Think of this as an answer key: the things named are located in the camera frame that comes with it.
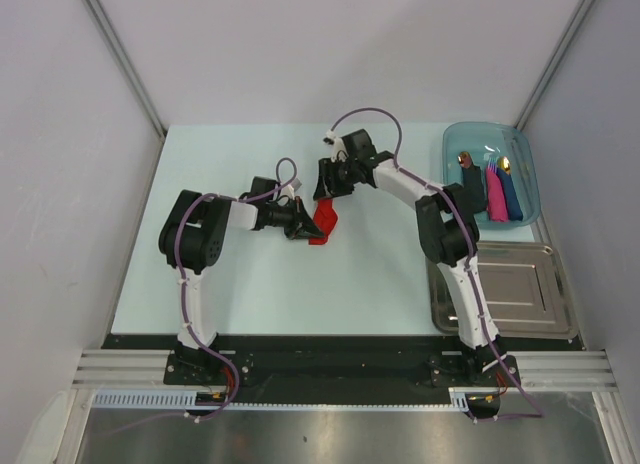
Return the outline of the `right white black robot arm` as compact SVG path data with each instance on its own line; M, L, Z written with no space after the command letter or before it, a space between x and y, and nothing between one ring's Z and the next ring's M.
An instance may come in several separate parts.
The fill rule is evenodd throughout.
M324 142L329 158L319 161L316 201L350 195L358 183L384 191L415 211L420 247L445 279L464 346L461 372L473 385L484 385L496 373L516 380L516 364L500 347L479 277L479 230L468 193L459 184L444 186L402 167L397 156L376 150L367 131L338 136L330 130Z

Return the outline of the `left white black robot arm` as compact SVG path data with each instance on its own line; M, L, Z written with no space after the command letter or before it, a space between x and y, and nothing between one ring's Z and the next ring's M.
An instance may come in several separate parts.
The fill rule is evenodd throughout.
M219 376L221 360L210 352L217 330L203 322L201 283L219 260L229 227L247 231L280 228L289 240L325 236L292 183L255 177L250 190L238 199L180 192L162 227L158 246L167 264L179 273L182 329L174 355L202 384Z

